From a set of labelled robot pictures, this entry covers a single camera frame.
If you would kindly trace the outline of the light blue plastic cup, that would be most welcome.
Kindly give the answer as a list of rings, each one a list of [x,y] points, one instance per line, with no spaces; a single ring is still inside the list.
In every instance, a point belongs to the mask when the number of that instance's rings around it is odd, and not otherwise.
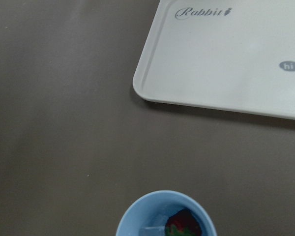
[[[117,236],[165,236],[169,217],[188,209],[200,223],[203,236],[216,236],[215,226],[204,208],[189,196],[170,190],[148,193],[136,200],[123,215]]]

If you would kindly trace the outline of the red strawberry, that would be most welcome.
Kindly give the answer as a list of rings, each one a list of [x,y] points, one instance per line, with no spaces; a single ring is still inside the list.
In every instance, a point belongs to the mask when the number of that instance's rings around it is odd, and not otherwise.
[[[190,210],[182,209],[169,217],[165,225],[166,236],[202,236],[200,223]]]

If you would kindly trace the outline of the cream rabbit tray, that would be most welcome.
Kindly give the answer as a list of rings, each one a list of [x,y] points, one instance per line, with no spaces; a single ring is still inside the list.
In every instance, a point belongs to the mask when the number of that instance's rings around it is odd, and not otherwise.
[[[162,0],[133,89],[153,102],[295,119],[295,0]]]

